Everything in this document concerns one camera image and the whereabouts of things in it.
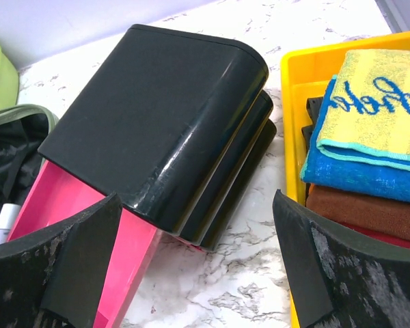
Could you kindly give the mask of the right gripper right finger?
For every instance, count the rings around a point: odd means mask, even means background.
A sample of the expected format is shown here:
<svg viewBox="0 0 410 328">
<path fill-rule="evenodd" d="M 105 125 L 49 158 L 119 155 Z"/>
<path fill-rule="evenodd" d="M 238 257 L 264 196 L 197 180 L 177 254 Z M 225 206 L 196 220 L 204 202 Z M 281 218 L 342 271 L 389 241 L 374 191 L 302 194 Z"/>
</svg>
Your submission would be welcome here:
<svg viewBox="0 0 410 328">
<path fill-rule="evenodd" d="M 410 327 L 410 249 L 321 217 L 280 190 L 273 218 L 300 327 Z"/>
</svg>

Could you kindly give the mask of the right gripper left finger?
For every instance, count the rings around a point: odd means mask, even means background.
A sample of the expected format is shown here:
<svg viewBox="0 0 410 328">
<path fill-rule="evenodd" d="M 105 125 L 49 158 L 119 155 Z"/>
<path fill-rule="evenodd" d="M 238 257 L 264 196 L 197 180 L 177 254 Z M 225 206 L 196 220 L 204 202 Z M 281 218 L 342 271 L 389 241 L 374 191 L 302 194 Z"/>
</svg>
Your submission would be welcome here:
<svg viewBox="0 0 410 328">
<path fill-rule="evenodd" d="M 121 212 L 111 194 L 0 245 L 0 327 L 92 327 Z"/>
</svg>

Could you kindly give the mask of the dark red cloth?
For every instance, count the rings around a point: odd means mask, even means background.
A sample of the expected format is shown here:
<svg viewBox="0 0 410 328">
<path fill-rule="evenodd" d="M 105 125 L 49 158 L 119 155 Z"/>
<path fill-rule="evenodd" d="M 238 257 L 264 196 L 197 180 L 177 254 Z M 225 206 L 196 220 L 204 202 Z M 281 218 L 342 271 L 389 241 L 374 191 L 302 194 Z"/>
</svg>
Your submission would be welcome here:
<svg viewBox="0 0 410 328">
<path fill-rule="evenodd" d="M 410 241 L 405 240 L 403 238 L 399 238 L 399 237 L 396 237 L 396 236 L 391 236 L 389 234 L 385 234 L 385 233 L 382 233 L 382 232 L 376 232 L 374 230 L 361 228 L 361 227 L 358 227 L 356 225 L 351 225 L 349 223 L 342 223 L 342 226 L 350 228 L 354 231 L 357 231 L 359 233 L 362 233 L 366 236 L 377 239 L 379 241 L 383 241 L 383 242 L 390 243 L 390 244 L 397 245 L 397 246 L 401 246 L 401 247 L 410 248 Z"/>
</svg>

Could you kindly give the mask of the white lilac bottle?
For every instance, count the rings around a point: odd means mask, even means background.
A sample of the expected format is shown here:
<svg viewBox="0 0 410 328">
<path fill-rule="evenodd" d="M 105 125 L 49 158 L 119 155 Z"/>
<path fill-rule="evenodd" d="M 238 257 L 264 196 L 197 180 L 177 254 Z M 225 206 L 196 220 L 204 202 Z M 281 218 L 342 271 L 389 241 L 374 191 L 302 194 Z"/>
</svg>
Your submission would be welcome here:
<svg viewBox="0 0 410 328">
<path fill-rule="evenodd" d="M 8 240 L 20 210 L 21 206 L 18 204 L 5 203 L 2 206 L 0 211 L 0 245 Z"/>
</svg>

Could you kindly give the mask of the brown microfibre cloth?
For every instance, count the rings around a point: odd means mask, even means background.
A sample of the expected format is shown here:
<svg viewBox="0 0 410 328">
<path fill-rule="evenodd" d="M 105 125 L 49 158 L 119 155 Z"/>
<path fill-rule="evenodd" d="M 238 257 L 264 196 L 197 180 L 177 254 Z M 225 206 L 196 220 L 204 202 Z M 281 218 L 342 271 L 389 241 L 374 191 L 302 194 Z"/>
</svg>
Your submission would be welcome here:
<svg viewBox="0 0 410 328">
<path fill-rule="evenodd" d="M 305 205 L 341 225 L 349 223 L 410 241 L 410 203 L 312 185 Z"/>
</svg>

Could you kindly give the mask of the yellow blue towel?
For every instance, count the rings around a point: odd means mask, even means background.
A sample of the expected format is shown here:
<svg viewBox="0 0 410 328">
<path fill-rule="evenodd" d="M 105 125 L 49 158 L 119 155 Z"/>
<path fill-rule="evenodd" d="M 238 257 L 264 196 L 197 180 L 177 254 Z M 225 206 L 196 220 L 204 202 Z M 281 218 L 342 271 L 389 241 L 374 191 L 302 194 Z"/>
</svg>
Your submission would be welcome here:
<svg viewBox="0 0 410 328">
<path fill-rule="evenodd" d="M 410 202 L 410 51 L 347 52 L 327 86 L 300 177 Z"/>
</svg>

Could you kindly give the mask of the green hard-shell suitcase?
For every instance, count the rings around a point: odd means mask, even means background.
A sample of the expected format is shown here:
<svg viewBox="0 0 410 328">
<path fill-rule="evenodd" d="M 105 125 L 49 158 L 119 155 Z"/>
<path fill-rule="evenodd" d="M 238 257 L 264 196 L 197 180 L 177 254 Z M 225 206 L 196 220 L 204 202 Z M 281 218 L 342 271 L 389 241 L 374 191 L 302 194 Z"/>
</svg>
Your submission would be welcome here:
<svg viewBox="0 0 410 328">
<path fill-rule="evenodd" d="M 0 211 L 5 203 L 22 207 L 44 164 L 38 148 L 57 122 L 39 105 L 0 110 Z"/>
</svg>

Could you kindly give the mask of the black case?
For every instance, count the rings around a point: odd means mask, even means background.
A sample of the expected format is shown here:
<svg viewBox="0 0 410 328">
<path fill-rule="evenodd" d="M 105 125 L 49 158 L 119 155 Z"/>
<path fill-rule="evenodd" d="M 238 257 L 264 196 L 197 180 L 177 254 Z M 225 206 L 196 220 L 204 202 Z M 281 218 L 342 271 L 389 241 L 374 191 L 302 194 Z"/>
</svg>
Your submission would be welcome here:
<svg viewBox="0 0 410 328">
<path fill-rule="evenodd" d="M 72 327 L 117 327 L 162 233 L 216 248 L 276 130 L 250 46 L 133 25 L 42 142 L 11 238 L 88 218 L 46 251 L 41 308 Z"/>
</svg>

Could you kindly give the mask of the yellow plastic tray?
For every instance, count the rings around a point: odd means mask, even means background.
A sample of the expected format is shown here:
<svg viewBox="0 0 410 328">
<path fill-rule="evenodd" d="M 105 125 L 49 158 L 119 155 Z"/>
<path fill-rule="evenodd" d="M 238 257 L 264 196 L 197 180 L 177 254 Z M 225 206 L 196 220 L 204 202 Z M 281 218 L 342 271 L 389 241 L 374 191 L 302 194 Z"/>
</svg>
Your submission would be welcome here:
<svg viewBox="0 0 410 328">
<path fill-rule="evenodd" d="M 306 110 L 307 99 L 324 98 L 327 86 L 330 80 L 339 73 L 347 52 L 360 49 L 410 51 L 410 32 L 293 51 L 285 55 L 282 60 L 286 190 L 281 192 L 304 207 L 306 207 L 310 187 L 317 185 L 304 182 L 300 177 L 308 155 L 301 129 L 312 123 Z M 300 327 L 291 293 L 290 303 L 292 326 Z"/>
</svg>

